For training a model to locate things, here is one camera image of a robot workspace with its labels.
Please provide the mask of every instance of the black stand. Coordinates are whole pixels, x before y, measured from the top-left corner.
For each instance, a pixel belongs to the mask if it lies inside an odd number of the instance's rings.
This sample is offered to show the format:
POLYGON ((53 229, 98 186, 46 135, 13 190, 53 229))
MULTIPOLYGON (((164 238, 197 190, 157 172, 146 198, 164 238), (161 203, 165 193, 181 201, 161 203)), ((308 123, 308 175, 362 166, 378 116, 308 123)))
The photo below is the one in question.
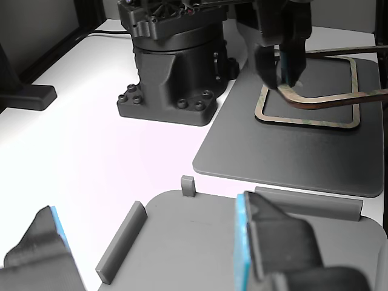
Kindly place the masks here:
POLYGON ((0 45, 0 112, 5 108, 45 110, 56 98, 48 85, 24 85, 0 45))

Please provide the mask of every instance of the black cable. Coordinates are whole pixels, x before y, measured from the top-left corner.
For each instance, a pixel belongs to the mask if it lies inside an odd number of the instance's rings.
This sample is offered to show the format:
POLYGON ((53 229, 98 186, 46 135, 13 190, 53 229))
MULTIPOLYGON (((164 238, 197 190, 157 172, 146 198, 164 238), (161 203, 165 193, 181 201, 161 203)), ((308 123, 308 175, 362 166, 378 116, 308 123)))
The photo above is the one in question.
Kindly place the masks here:
POLYGON ((87 38, 90 35, 94 35, 95 33, 96 34, 102 34, 102 35, 129 35, 129 32, 122 31, 122 30, 118 31, 118 32, 113 32, 113 31, 110 31, 110 30, 94 30, 92 32, 85 33, 85 34, 77 37, 75 39, 75 42, 82 41, 83 39, 87 38))
POLYGON ((92 33, 102 33, 105 35, 129 35, 129 32, 127 31, 111 32, 109 30, 94 30, 91 33, 89 33, 89 35, 91 35, 92 33))

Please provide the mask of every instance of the gray rectangular bar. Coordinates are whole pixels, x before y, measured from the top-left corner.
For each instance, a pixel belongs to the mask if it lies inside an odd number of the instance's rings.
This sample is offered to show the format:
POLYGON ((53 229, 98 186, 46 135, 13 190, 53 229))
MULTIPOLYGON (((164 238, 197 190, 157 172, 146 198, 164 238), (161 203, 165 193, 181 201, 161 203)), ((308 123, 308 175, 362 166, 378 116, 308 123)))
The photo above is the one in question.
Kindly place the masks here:
POLYGON ((110 285, 113 282, 146 220, 145 208, 135 201, 96 267, 103 283, 110 285))
POLYGON ((286 190, 256 187, 259 193, 283 211, 310 216, 359 221, 363 201, 350 198, 311 195, 286 190))

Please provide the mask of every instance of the white table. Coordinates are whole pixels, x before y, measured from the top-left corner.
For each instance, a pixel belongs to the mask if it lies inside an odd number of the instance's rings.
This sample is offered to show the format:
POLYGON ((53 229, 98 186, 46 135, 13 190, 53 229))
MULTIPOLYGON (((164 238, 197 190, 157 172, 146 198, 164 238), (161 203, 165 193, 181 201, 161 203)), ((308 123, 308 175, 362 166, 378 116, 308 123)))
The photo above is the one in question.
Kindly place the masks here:
MULTIPOLYGON (((122 30, 119 21, 100 29, 122 30)), ((229 55, 242 64, 245 45, 233 21, 226 23, 226 39, 229 55)), ((307 49, 357 45, 374 45, 373 35, 314 28, 307 49)), ((374 54, 362 57, 377 61, 374 54)), ((254 190, 257 184, 193 171, 211 123, 192 127, 120 117, 118 95, 137 82, 129 36, 90 36, 36 81, 58 92, 47 110, 0 114, 1 257, 39 209, 56 206, 85 286, 94 291, 101 283, 94 269, 134 201, 146 205, 179 189, 182 175, 194 176, 199 192, 235 197, 254 190)), ((232 84, 218 98, 219 107, 232 84)), ((383 195, 364 199, 362 214, 382 224, 383 204, 383 195)))

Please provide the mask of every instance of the screw head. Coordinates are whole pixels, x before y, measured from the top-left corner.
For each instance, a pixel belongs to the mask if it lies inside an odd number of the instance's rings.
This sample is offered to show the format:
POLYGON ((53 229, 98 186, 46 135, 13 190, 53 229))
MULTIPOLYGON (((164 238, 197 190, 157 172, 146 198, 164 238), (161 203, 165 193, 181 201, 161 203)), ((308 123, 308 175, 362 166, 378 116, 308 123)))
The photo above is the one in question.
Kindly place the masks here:
POLYGON ((134 84, 129 84, 127 89, 128 89, 128 92, 133 93, 137 90, 137 87, 134 84))
POLYGON ((136 95, 132 98, 134 104, 140 104, 143 102, 143 97, 141 95, 136 95))
POLYGON ((195 109, 196 109, 197 111, 202 111, 202 110, 205 109, 205 107, 206 107, 206 105, 205 105, 205 103, 204 103, 203 101, 197 101, 197 102, 195 103, 195 109))
POLYGON ((186 99, 179 99, 177 105, 179 109, 185 109, 188 106, 188 103, 186 99))
POLYGON ((120 103, 124 103, 124 102, 127 102, 127 101, 128 101, 128 97, 127 97, 126 95, 121 94, 121 95, 119 96, 119 102, 120 102, 120 103))
POLYGON ((211 97, 213 97, 213 92, 210 91, 210 90, 204 90, 202 92, 202 96, 205 98, 205 99, 210 99, 211 97))

